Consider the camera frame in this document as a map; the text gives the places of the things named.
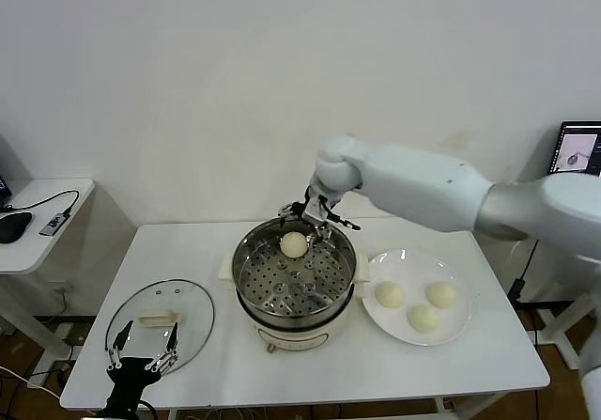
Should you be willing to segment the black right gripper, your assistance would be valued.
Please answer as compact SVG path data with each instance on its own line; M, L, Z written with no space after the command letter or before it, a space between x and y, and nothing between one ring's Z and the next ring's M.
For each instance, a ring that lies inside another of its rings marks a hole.
M286 222L300 221L306 205L301 202L292 202L279 208L278 218L282 226ZM341 217L331 210L328 201L323 197L310 197L307 202L307 222L316 230L317 235L324 235L330 228L330 223L360 230L361 227Z

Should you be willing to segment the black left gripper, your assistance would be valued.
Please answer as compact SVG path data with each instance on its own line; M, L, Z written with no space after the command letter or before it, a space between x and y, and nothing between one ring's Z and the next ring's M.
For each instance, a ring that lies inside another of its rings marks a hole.
M109 365L107 371L109 379L114 384L111 394L107 398L106 413L136 413L139 401L145 389L161 379L159 372L166 372L178 360L177 332L178 323L175 322L165 345L164 352L158 357L124 357L120 358L131 331L132 321L128 321L123 329L116 335L112 345L106 347Z

